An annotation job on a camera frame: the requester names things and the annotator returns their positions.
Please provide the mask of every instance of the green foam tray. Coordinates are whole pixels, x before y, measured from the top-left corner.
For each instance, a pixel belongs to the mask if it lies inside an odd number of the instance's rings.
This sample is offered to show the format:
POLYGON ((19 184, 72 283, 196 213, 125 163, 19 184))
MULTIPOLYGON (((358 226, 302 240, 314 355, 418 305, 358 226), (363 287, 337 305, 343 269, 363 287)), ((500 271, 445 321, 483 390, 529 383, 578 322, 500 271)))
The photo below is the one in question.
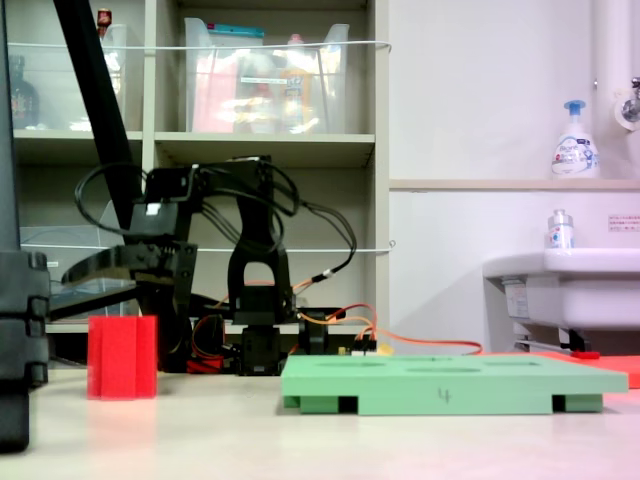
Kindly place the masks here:
POLYGON ((360 415, 600 412, 627 375, 534 355, 289 357, 285 408, 360 415))

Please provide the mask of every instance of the sink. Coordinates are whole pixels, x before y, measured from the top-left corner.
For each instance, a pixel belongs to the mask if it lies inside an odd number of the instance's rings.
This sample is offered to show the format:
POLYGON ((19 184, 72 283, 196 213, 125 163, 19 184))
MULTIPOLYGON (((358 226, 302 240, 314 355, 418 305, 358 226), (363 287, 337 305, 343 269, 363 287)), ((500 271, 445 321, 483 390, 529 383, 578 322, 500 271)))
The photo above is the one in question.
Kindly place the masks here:
POLYGON ((490 260, 483 275, 503 284, 518 323, 640 330, 640 249, 547 249, 490 260))

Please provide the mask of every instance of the label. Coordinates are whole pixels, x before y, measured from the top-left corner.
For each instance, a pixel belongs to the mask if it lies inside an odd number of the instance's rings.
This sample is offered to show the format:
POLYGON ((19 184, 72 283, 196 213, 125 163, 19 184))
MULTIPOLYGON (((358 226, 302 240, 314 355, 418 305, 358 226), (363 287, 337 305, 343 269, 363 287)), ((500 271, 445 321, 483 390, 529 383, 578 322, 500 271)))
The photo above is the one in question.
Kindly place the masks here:
POLYGON ((554 225, 549 230, 548 236, 549 248, 575 248, 571 225, 554 225))
POLYGON ((529 318, 527 287, 524 283, 512 283, 504 286, 507 295, 507 312, 510 317, 529 318))
POLYGON ((640 215, 609 215, 610 232, 640 232, 640 215))
POLYGON ((286 78, 259 78, 259 77, 240 77, 240 83, 268 83, 271 85, 286 85, 286 78))
POLYGON ((551 171, 556 175, 585 172, 596 168, 600 161, 596 146, 586 138, 567 136, 556 148, 551 171))

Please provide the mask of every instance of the small bottle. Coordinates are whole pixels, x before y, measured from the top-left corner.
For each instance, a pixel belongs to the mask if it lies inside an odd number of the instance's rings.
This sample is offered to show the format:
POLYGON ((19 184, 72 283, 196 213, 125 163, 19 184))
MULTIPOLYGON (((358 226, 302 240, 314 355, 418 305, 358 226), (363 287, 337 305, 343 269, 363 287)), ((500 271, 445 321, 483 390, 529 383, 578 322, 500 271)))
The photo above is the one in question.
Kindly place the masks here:
POLYGON ((104 39, 104 36, 107 33, 107 28, 111 26, 111 22, 113 21, 113 15, 111 14, 111 10, 108 8, 101 8, 98 10, 98 19, 96 20, 98 31, 98 36, 100 37, 100 41, 104 39))
POLYGON ((549 217, 549 248, 574 248, 573 218, 564 210, 554 210, 549 217))
POLYGON ((9 55, 9 83, 11 84, 11 114, 13 128, 23 129, 38 124, 40 102, 38 92, 24 80, 25 59, 9 55))

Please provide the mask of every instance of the red foam block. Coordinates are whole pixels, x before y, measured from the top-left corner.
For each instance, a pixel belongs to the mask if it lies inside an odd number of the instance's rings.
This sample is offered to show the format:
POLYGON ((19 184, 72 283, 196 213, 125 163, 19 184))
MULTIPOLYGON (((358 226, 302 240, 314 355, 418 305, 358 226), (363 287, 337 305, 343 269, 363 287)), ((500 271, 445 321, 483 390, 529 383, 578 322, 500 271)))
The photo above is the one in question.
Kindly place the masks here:
POLYGON ((88 398, 155 397, 156 336, 155 317, 90 317, 88 398))

